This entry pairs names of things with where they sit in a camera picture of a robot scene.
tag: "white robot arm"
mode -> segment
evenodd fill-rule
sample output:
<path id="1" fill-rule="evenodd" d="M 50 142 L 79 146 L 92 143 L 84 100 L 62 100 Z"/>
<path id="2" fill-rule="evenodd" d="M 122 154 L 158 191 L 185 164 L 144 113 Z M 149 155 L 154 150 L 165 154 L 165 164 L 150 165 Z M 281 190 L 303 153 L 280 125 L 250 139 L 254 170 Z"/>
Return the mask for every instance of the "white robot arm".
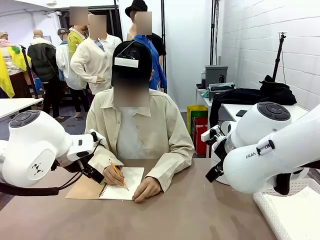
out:
<path id="1" fill-rule="evenodd" d="M 309 167 L 319 166 L 320 106 L 291 123 L 281 105 L 254 105 L 238 122 L 225 122 L 215 137 L 212 158 L 216 162 L 207 174 L 243 193 L 274 188 L 286 195 L 290 181 L 303 178 Z M 211 130 L 211 137 L 217 136 Z"/>
<path id="2" fill-rule="evenodd" d="M 106 139 L 93 129 L 91 132 L 70 135 L 43 111 L 18 114 L 9 123 L 9 140 L 0 141 L 0 180 L 16 187 L 30 187 L 50 171 L 56 159 L 61 167 L 84 160 L 80 164 L 84 174 L 97 176 L 98 171 L 87 163 L 93 156 L 94 143 L 105 144 Z"/>

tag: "pencil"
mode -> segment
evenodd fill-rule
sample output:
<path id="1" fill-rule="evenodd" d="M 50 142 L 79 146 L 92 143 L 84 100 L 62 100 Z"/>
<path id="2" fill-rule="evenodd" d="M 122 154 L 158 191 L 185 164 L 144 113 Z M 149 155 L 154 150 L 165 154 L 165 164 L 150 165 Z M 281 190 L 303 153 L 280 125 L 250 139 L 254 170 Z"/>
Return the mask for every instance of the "pencil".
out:
<path id="1" fill-rule="evenodd" d="M 119 176 L 121 176 L 120 173 L 119 173 L 119 171 L 118 171 L 118 169 L 117 169 L 117 167 L 116 167 L 115 164 L 111 161 L 111 159 L 109 159 L 109 162 L 110 162 L 111 166 L 113 167 L 113 169 L 115 170 L 115 172 L 116 172 Z M 122 184 L 123 184 L 123 186 L 125 186 L 125 188 L 129 191 L 129 188 L 127 187 L 127 184 L 126 184 L 125 180 L 123 180 Z"/>

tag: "black t-shirt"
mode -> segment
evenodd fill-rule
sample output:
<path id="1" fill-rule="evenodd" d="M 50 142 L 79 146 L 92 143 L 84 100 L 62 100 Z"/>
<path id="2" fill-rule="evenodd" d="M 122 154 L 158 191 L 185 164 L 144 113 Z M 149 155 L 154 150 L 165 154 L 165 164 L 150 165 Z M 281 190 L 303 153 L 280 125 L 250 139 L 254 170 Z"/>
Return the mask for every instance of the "black t-shirt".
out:
<path id="1" fill-rule="evenodd" d="M 147 35 L 146 36 L 154 45 L 155 49 L 157 50 L 159 56 L 165 56 L 167 55 L 166 53 L 166 47 L 164 45 L 164 41 L 160 36 L 158 36 L 155 33 L 152 33 L 152 35 Z"/>

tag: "hand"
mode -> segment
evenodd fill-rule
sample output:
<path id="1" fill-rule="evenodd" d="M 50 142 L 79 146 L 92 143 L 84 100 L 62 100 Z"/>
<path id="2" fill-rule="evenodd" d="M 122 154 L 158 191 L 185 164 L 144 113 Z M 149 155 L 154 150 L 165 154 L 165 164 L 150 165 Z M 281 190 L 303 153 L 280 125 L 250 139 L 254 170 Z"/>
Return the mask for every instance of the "hand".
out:
<path id="1" fill-rule="evenodd" d="M 96 83 L 97 84 L 104 84 L 104 83 L 106 83 L 106 80 L 103 78 L 103 77 L 97 77 L 96 78 Z"/>
<path id="2" fill-rule="evenodd" d="M 151 176 L 147 176 L 135 190 L 132 201 L 139 203 L 145 198 L 157 195 L 160 190 L 159 181 Z"/>
<path id="3" fill-rule="evenodd" d="M 120 170 L 118 170 L 120 175 L 115 171 L 112 166 L 107 166 L 103 171 L 103 176 L 105 178 L 105 182 L 108 185 L 119 185 L 123 186 L 123 181 L 125 180 L 125 176 L 122 174 Z"/>

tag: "white brick wall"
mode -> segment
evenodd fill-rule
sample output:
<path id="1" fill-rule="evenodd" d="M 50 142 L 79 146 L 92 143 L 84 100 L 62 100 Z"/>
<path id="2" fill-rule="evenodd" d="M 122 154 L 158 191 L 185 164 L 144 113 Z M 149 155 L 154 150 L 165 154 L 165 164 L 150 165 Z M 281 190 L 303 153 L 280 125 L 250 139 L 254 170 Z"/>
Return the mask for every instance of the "white brick wall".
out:
<path id="1" fill-rule="evenodd" d="M 286 84 L 297 103 L 320 104 L 320 1 L 224 0 L 221 64 L 227 81 L 260 88 L 272 76 L 280 31 L 288 32 L 282 51 Z M 276 80 L 284 82 L 282 59 Z"/>

